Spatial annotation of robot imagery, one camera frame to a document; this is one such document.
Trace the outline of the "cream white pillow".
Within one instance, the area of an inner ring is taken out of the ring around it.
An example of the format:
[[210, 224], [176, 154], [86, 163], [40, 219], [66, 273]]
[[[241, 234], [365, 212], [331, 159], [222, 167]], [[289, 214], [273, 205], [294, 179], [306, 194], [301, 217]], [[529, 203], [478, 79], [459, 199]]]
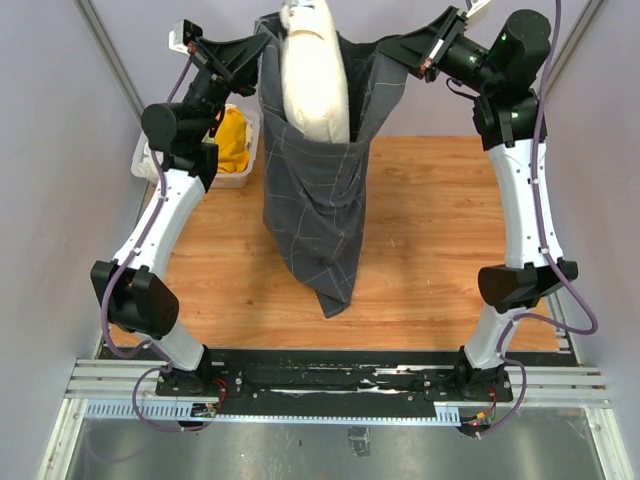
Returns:
[[350, 141], [346, 70], [334, 20], [325, 1], [285, 1], [281, 84], [287, 121], [306, 138]]

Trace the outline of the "dark grey checked pillowcase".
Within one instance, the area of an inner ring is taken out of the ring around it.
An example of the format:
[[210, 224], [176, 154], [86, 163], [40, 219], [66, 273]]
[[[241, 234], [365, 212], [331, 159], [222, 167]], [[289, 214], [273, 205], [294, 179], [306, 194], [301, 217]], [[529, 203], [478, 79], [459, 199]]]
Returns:
[[285, 29], [278, 14], [259, 18], [269, 42], [260, 60], [264, 125], [263, 219], [295, 279], [312, 289], [325, 317], [349, 307], [366, 215], [372, 140], [401, 100], [408, 72], [381, 43], [339, 40], [349, 94], [350, 141], [315, 142], [288, 123], [280, 80]]

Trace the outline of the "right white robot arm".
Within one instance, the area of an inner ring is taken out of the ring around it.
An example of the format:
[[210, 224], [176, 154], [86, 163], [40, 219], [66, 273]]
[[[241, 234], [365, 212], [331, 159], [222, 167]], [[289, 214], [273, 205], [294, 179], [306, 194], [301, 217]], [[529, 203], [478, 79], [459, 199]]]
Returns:
[[501, 355], [516, 319], [575, 280], [578, 265], [565, 259], [553, 235], [545, 179], [547, 131], [533, 88], [555, 45], [551, 24], [539, 12], [517, 10], [492, 46], [484, 48], [466, 37], [469, 19], [450, 7], [431, 24], [384, 41], [381, 49], [425, 82], [444, 73], [473, 90], [473, 123], [498, 181], [505, 261], [479, 271], [483, 308], [476, 329], [460, 348], [452, 373], [431, 384], [474, 400], [506, 385]]

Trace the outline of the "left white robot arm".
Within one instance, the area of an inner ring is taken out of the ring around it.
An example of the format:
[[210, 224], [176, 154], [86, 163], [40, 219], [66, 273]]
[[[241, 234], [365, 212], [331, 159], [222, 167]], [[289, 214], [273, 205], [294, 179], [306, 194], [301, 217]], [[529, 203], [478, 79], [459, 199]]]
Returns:
[[161, 395], [205, 396], [222, 384], [210, 350], [180, 321], [179, 300], [164, 277], [186, 221], [218, 171], [219, 148], [204, 138], [217, 132], [230, 95], [254, 95], [267, 44], [264, 33], [215, 42], [188, 20], [175, 24], [169, 46], [197, 72], [182, 100], [169, 98], [143, 110], [141, 128], [158, 175], [154, 197], [113, 259], [96, 262], [90, 272], [105, 343], [127, 359], [133, 355], [115, 346], [111, 327], [141, 338], [134, 353], [149, 348], [165, 363], [156, 389]]

